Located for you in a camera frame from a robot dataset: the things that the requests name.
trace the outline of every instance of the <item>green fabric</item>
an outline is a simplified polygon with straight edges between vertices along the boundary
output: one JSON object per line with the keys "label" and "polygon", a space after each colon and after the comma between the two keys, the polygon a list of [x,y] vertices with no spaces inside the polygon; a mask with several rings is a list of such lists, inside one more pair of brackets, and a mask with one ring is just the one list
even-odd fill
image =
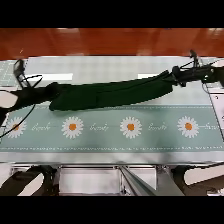
{"label": "green fabric", "polygon": [[50,104],[50,110],[85,110],[144,102],[172,92],[164,81],[168,71],[152,78],[124,82],[67,85]]}

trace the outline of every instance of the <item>daisy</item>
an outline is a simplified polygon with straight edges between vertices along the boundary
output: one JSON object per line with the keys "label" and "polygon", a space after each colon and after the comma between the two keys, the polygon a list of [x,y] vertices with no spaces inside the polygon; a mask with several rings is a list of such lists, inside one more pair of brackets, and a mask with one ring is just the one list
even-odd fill
{"label": "daisy", "polygon": [[71,139],[82,134],[83,126],[83,121],[78,117],[69,117],[63,122],[61,131],[64,132],[63,135],[66,135],[66,138]]}
{"label": "daisy", "polygon": [[121,122],[120,131],[123,132],[123,135],[125,135],[126,138],[132,139],[141,134],[141,126],[142,125],[138,119],[134,117],[126,117]]}
{"label": "daisy", "polygon": [[179,131],[182,131],[182,135],[188,138],[194,138],[194,136],[197,136],[198,132],[198,124],[194,120],[194,118],[190,117],[182,117],[178,121],[177,127],[179,128]]}
{"label": "daisy", "polygon": [[[11,119],[11,121],[8,122],[6,125],[5,131],[9,131],[12,128],[14,128],[19,122],[21,122],[23,118],[22,117],[14,117],[14,119]],[[23,131],[26,130],[26,121],[23,121],[22,124],[20,124],[18,127],[16,127],[14,130],[9,132],[8,138],[17,138],[18,136],[23,134]]]}

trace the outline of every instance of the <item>folded cloth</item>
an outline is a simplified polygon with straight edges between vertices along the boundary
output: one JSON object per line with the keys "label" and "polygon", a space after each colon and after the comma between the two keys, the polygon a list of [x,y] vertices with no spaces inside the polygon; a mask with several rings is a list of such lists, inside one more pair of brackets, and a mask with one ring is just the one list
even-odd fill
{"label": "folded cloth", "polygon": [[123,82],[66,85],[52,100],[50,110],[85,110],[130,105],[152,100],[173,91],[164,71],[151,78]]}

